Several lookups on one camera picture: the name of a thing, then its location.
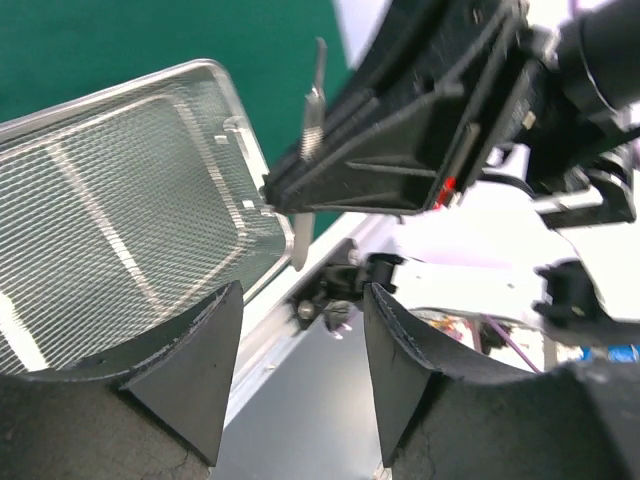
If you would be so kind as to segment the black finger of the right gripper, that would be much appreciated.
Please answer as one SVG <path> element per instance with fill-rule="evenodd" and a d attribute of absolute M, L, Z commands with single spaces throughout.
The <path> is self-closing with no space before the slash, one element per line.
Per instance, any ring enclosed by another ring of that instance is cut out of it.
<path fill-rule="evenodd" d="M 471 99 L 484 98 L 519 26 L 518 1 L 393 1 L 349 96 L 382 99 L 460 82 Z"/>
<path fill-rule="evenodd" d="M 437 89 L 382 117 L 372 104 L 351 118 L 315 156 L 283 161 L 265 181 L 264 196 L 278 213 L 351 211 L 419 213 L 459 174 L 478 125 L 469 120 L 461 89 Z"/>

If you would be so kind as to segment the wire mesh instrument tray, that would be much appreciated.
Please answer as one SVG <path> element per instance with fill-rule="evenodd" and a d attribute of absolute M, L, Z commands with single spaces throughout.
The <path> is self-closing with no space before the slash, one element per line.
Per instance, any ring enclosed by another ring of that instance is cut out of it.
<path fill-rule="evenodd" d="M 233 82 L 182 63 L 1 126 L 1 370 L 60 368 L 287 262 Z"/>

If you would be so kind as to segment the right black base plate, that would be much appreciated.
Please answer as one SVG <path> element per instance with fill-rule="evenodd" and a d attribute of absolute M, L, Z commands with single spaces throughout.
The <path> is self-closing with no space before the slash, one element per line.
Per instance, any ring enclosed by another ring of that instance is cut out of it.
<path fill-rule="evenodd" d="M 331 333 L 346 329 L 351 309 L 362 310 L 367 284 L 378 283 L 389 293 L 396 292 L 392 279 L 405 259 L 393 253 L 374 252 L 361 260 L 359 253 L 356 243 L 351 238 L 345 239 L 294 290 L 289 303 L 301 330 L 307 330 L 318 317 L 324 318 Z"/>

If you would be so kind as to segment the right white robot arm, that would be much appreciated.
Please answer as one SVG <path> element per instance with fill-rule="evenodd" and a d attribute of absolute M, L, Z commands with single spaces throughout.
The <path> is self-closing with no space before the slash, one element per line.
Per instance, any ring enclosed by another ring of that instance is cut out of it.
<path fill-rule="evenodd" d="M 431 307 L 539 326 L 567 343 L 635 341 L 606 312 L 560 228 L 628 222 L 632 131 L 600 94 L 586 29 L 613 49 L 616 1 L 560 33 L 531 26 L 522 1 L 395 1 L 334 104 L 309 102 L 299 143 L 266 176 L 277 212 L 417 216 L 412 256 L 438 267 Z"/>

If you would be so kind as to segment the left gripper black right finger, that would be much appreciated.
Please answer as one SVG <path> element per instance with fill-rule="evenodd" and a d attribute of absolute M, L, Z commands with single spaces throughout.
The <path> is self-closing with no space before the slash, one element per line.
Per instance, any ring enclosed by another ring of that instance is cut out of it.
<path fill-rule="evenodd" d="M 530 373 L 455 341 L 379 285 L 364 327 L 383 464 L 396 479 L 635 479 L 639 368 Z"/>

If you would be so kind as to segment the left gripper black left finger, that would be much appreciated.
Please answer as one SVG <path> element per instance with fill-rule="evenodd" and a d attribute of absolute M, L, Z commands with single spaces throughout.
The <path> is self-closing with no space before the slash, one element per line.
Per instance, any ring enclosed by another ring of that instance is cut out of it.
<path fill-rule="evenodd" d="M 243 319 L 231 282 L 69 367 L 1 379 L 5 479 L 205 479 L 216 464 Z"/>

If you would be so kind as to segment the green surgical drape cloth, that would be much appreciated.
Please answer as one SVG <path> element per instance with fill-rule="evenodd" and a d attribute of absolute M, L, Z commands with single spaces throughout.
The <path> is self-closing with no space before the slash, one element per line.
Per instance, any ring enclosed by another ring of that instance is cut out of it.
<path fill-rule="evenodd" d="M 12 120 L 193 59 L 230 73 L 265 159 L 299 137 L 315 41 L 325 93 L 350 77 L 329 1 L 5 1 L 1 117 Z"/>

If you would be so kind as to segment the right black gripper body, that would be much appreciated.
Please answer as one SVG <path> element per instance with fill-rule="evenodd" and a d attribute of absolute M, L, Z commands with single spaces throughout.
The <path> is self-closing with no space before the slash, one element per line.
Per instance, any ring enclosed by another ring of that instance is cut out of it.
<path fill-rule="evenodd" d="M 631 143 L 639 129 L 626 111 L 639 100 L 639 4 L 611 1 L 564 24 L 557 35 L 529 28 L 505 51 L 505 67 L 491 87 L 488 126 L 472 163 L 448 178 L 438 199 L 448 205 L 485 174 L 489 151 L 528 147 L 521 184 L 535 198 L 569 190 L 571 178 L 587 181 L 598 205 L 560 207 L 542 216 L 548 225 L 632 223 L 636 219 Z"/>

